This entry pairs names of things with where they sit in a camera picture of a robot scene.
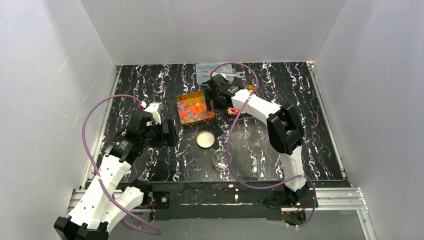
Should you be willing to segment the tin of orange gummy candies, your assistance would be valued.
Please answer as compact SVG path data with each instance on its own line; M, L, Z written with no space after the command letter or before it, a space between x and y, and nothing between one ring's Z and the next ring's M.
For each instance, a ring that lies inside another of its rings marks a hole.
M195 128L215 121L215 112L211 108L208 111L203 91L177 96L176 106L183 129Z

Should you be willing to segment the tin of multicolour star candies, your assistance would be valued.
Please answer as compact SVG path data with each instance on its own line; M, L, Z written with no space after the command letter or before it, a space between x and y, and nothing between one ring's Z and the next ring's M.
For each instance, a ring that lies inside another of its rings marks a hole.
M239 115L240 119L257 119L260 122L266 121L263 113L263 99L255 93L246 89L237 89L235 96L230 98L230 106L226 108L227 118L234 121Z

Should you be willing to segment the translucent plastic scoop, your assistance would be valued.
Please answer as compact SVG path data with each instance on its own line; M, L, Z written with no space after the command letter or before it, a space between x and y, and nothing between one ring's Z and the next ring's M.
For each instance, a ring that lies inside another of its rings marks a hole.
M248 138L248 149L252 156L252 170L251 177L253 179L259 179L261 175L261 151L263 148L262 136L258 131L252 131Z

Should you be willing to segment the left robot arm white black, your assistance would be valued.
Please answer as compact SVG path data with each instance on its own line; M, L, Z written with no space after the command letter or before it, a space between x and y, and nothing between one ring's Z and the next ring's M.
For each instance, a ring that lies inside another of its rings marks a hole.
M172 119L139 110L107 146L95 178L66 217L54 229L62 240L106 240L112 229L134 208L154 199L151 184L133 180L113 197L118 184L145 148L174 147L178 141Z

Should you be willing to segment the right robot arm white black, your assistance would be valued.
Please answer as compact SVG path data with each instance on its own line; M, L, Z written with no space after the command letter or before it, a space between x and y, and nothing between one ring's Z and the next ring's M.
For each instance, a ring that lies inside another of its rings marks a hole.
M297 204L309 188L302 161L305 134L296 108L262 99L241 84L227 82L223 74L213 74L207 84L205 98L213 102L214 109L235 108L266 125L269 143L282 162L285 198L290 204Z

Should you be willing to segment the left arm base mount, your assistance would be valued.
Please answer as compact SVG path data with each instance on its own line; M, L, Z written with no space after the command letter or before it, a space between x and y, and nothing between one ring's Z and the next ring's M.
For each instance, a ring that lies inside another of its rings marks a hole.
M171 194L168 191L153 191L144 193L142 202L135 209L163 210L170 207Z

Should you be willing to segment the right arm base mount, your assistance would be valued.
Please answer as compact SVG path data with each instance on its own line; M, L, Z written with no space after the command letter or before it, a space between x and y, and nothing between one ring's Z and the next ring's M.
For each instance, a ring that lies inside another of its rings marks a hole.
M270 209L281 209L286 225L299 228L307 224L319 206L313 189L304 187L297 191L289 188L270 190L263 202Z

